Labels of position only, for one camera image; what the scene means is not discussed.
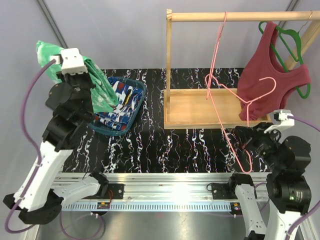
maroon crop top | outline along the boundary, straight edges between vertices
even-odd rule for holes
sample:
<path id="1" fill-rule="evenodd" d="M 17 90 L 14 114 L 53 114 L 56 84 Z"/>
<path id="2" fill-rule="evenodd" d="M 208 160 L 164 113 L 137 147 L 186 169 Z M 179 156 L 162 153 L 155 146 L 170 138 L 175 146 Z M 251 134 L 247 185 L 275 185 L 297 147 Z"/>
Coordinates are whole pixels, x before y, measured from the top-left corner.
<path id="1" fill-rule="evenodd" d="M 266 24 L 264 33 L 255 54 L 245 66 L 237 87 L 237 94 L 245 101 L 253 100 L 274 87 L 272 79 L 259 79 L 272 77 L 276 80 L 275 90 L 259 100 L 253 102 L 249 107 L 249 120 L 257 120 L 277 109 L 284 109 L 288 97 L 296 90 L 296 86 L 304 86 L 311 82 L 309 71 L 305 64 L 296 69 L 285 72 L 278 63 L 276 54 L 270 47 L 270 43 L 276 46 L 278 31 L 276 24 L 272 21 Z M 241 103 L 241 120 L 247 120 L 247 104 Z"/>

clothes rack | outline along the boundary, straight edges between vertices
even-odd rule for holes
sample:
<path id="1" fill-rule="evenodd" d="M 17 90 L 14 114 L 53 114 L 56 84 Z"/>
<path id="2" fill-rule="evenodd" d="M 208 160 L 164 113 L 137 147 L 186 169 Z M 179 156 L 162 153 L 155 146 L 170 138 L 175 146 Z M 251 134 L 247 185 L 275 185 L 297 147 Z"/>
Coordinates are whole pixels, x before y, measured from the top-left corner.
<path id="1" fill-rule="evenodd" d="M 166 11 L 166 89 L 164 90 L 164 128 L 165 129 L 219 129 L 221 125 L 213 110 L 212 103 L 206 100 L 207 89 L 171 89 L 171 50 L 172 22 L 223 22 L 225 12 L 187 12 Z M 320 11 L 280 11 L 280 12 L 228 12 L 227 22 L 252 21 L 312 21 L 301 37 L 303 55 L 320 33 Z M 285 64 L 292 69 L 295 64 L 290 56 Z M 239 100 L 226 89 L 211 89 L 223 125 L 226 128 L 247 126 L 247 121 L 239 118 Z M 249 121 L 253 127 L 260 122 L 271 122 L 269 115 Z"/>

wooden base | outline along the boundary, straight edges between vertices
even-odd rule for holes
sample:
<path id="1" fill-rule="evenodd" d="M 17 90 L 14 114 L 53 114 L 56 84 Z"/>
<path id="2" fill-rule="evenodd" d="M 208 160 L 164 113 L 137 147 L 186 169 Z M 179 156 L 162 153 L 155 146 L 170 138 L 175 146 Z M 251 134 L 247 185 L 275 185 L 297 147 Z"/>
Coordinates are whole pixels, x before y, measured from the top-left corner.
<path id="1" fill-rule="evenodd" d="M 166 101 L 167 90 L 164 90 L 164 128 L 165 129 L 220 129 L 214 105 L 206 100 L 207 89 L 171 89 L 170 103 Z M 211 89 L 214 103 L 225 128 L 247 126 L 247 121 L 239 118 L 240 101 L 226 89 Z M 260 122 L 271 122 L 269 115 L 250 121 L 253 127 Z"/>

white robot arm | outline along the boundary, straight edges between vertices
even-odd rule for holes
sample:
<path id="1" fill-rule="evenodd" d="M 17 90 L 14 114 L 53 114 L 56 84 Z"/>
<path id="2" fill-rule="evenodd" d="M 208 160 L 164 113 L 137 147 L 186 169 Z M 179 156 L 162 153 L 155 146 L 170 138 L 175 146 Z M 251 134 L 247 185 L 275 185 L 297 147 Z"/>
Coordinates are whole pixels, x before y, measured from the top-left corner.
<path id="1" fill-rule="evenodd" d="M 67 187 L 51 188 L 59 170 L 77 147 L 87 124 L 94 118 L 90 89 L 95 87 L 77 48 L 63 49 L 60 55 L 51 58 L 56 64 L 62 64 L 61 72 L 57 72 L 62 82 L 50 90 L 45 103 L 53 110 L 53 117 L 42 135 L 41 165 L 38 166 L 37 158 L 20 189 L 3 200 L 12 209 L 26 190 L 17 210 L 21 211 L 19 218 L 32 225 L 51 222 L 63 206 L 84 197 L 103 197 L 109 183 L 103 173 L 93 172 L 86 179 Z M 25 189 L 36 167 L 39 167 L 38 171 L 29 188 Z"/>
<path id="2" fill-rule="evenodd" d="M 258 208 L 255 189 L 249 175 L 234 174 L 234 193 L 237 196 L 246 228 L 246 240 L 294 240 L 297 228 L 290 236 L 291 225 L 306 214 L 311 202 L 311 190 L 302 176 L 311 162 L 310 144 L 297 136 L 279 143 L 281 133 L 295 125 L 289 110 L 274 112 L 275 124 L 260 123 L 255 134 L 244 144 L 247 151 L 256 151 L 272 173 L 267 176 L 266 188 L 270 198 L 267 228 Z"/>

blue patterned fabric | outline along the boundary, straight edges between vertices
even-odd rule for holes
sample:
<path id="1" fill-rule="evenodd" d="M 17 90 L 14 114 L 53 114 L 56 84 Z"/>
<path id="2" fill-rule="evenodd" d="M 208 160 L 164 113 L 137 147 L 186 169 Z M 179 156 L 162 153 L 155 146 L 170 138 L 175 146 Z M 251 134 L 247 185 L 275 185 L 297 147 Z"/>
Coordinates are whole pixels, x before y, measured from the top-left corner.
<path id="1" fill-rule="evenodd" d="M 112 129 L 124 130 L 138 106 L 143 90 L 124 84 L 116 77 L 109 77 L 108 81 L 115 91 L 119 104 L 111 112 L 96 113 L 95 120 Z"/>

